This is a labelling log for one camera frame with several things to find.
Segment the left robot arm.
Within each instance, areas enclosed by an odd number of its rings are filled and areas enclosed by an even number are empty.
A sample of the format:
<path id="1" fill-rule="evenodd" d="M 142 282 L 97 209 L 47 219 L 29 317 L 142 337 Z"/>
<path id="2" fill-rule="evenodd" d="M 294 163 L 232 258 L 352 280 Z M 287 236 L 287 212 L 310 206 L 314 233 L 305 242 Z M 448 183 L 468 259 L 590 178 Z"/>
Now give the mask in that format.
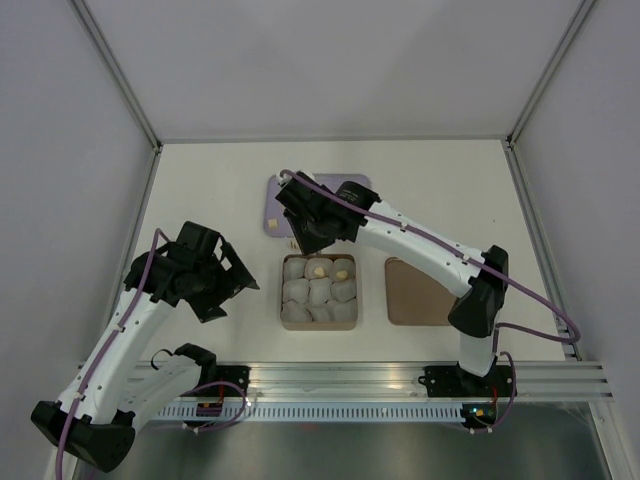
<path id="1" fill-rule="evenodd" d="M 177 306 L 188 304 L 206 323 L 226 317 L 225 301 L 257 287 L 219 232 L 191 221 L 175 240 L 155 230 L 150 249 L 133 260 L 111 320 L 87 361 L 57 399 L 40 401 L 32 411 L 32 423 L 57 449 L 54 478 L 65 478 L 65 456 L 113 471 L 137 434 L 178 397 L 213 392 L 224 398 L 233 391 L 247 408 L 247 378 L 220 374 L 216 355 L 192 343 L 170 352 L 168 361 L 134 388 L 127 381 Z"/>

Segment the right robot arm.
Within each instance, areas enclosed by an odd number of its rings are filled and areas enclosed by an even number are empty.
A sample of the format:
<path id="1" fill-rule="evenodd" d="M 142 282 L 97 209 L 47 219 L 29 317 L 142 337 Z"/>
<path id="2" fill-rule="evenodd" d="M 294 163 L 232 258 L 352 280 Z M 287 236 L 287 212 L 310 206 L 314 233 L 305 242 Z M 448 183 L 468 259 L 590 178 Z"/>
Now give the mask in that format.
<path id="1" fill-rule="evenodd" d="M 495 321 L 508 287 L 504 249 L 462 246 L 414 225 L 356 182 L 331 191 L 303 172 L 288 170 L 277 182 L 276 199 L 302 253 L 315 254 L 338 241 L 362 244 L 399 258 L 449 291 L 455 301 L 448 321 L 459 333 L 457 384 L 469 395 L 491 385 L 497 361 Z"/>

